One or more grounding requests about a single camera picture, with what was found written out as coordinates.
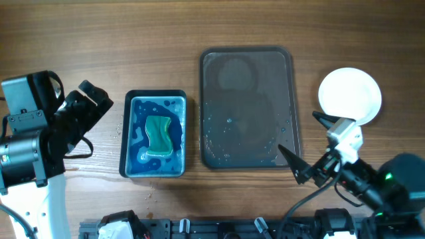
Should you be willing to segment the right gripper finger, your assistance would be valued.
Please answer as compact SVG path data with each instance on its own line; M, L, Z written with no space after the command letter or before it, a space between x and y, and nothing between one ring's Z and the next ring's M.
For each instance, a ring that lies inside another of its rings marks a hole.
M300 185L309 181L311 178L311 166L283 145L279 144L278 149L286 159L297 184Z
M317 111L313 111L312 116L326 129L332 128L341 119L338 116L331 116Z

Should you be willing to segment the white plate blue streak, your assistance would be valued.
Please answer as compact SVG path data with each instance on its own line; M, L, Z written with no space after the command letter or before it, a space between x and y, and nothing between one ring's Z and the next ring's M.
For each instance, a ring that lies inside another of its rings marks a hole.
M330 72L319 86L318 100L327 115L351 118L357 125L375 119L382 106L379 85L372 76L357 68Z

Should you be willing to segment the green sponge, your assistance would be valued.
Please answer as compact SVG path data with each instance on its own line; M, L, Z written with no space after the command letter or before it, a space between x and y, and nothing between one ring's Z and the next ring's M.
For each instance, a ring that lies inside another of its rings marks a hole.
M168 156L173 152L173 144L169 135L171 118L165 116L148 116L145 132L149 139L147 154L152 156Z

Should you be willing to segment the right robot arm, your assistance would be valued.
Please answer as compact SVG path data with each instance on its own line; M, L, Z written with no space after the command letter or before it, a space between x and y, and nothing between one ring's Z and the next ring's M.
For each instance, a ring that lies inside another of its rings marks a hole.
M375 170L359 157L363 135L354 119L321 112L312 115L327 129L324 155L309 165L283 145L278 149L297 184L313 180L318 189L284 215L277 238L423 238L424 183L419 177L424 174L424 160L401 153ZM344 208L328 208L317 210L307 222L293 217L300 206L338 187L358 199L352 206L367 206L372 215L358 219Z

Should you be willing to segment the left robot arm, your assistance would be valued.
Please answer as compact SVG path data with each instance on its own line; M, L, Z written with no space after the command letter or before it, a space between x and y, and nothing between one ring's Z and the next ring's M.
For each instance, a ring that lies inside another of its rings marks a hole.
M13 134L1 139L1 210L17 238L70 238L64 160L113 106L106 91L83 81L54 97L50 113L22 110L7 118Z

